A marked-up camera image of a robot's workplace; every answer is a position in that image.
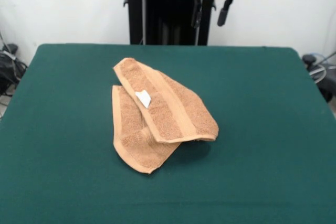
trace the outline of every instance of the black bag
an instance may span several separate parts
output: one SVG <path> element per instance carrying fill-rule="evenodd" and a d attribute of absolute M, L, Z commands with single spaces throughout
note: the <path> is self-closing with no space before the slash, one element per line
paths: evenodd
<path fill-rule="evenodd" d="M 25 74 L 27 66 L 15 55 L 3 48 L 0 50 L 0 95 L 4 94 L 10 85 L 15 87 Z"/>

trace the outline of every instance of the cable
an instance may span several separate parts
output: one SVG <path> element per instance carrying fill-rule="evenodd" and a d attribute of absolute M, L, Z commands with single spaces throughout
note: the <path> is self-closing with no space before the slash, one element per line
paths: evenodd
<path fill-rule="evenodd" d="M 320 69 L 309 72 L 310 76 L 314 76 L 317 73 L 323 72 L 323 75 L 320 78 L 318 78 L 317 80 L 315 80 L 315 84 L 321 82 L 327 76 L 326 68 L 322 65 L 318 65 L 318 66 L 320 67 Z"/>
<path fill-rule="evenodd" d="M 319 54 L 317 52 L 311 52 L 310 55 L 321 56 L 327 63 L 329 63 L 328 60 L 326 59 L 326 57 L 324 55 L 322 55 L 322 54 Z"/>
<path fill-rule="evenodd" d="M 328 23 L 328 31 L 325 34 L 325 39 L 324 39 L 324 45 L 323 45 L 323 52 L 325 52 L 325 47 L 327 46 L 328 43 L 328 38 L 331 32 L 331 23 L 333 22 L 334 16 L 336 14 L 336 9 L 333 10 L 333 13 L 331 14 L 330 18 L 329 18 L 329 23 Z"/>
<path fill-rule="evenodd" d="M 318 66 L 319 64 L 324 63 L 326 60 L 329 60 L 331 57 L 333 57 L 333 56 L 335 56 L 335 55 L 336 55 L 336 52 L 333 52 L 331 55 L 329 55 L 329 56 L 326 57 L 325 59 L 320 60 L 319 62 L 315 63 L 314 66 Z"/>
<path fill-rule="evenodd" d="M 2 37 L 1 31 L 0 31 L 0 39 L 1 39 L 2 44 L 4 44 L 4 46 L 7 48 L 8 52 L 12 53 L 9 46 L 4 42 L 4 38 Z"/>

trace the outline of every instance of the green table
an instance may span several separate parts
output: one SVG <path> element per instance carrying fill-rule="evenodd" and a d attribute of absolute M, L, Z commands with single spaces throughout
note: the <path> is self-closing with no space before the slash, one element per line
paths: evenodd
<path fill-rule="evenodd" d="M 191 88 L 220 131 L 152 175 L 112 146 L 112 67 Z M 336 123 L 288 48 L 42 45 L 0 123 L 0 223 L 335 223 Z"/>

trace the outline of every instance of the towel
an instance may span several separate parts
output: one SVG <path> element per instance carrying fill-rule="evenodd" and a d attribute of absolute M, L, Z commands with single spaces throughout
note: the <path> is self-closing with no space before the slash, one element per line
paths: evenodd
<path fill-rule="evenodd" d="M 122 84 L 112 88 L 113 144 L 132 168 L 151 173 L 181 142 L 216 140 L 218 125 L 192 90 L 132 58 L 113 69 Z M 150 96 L 148 107 L 141 91 Z"/>

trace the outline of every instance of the black cable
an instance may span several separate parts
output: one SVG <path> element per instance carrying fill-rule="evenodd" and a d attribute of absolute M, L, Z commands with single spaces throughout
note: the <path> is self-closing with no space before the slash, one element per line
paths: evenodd
<path fill-rule="evenodd" d="M 331 57 L 335 56 L 336 52 L 333 52 L 331 55 L 329 55 L 328 57 L 326 57 L 325 59 L 320 60 L 319 62 L 315 63 L 314 66 L 317 66 L 321 63 L 324 63 L 326 60 L 329 60 Z"/>

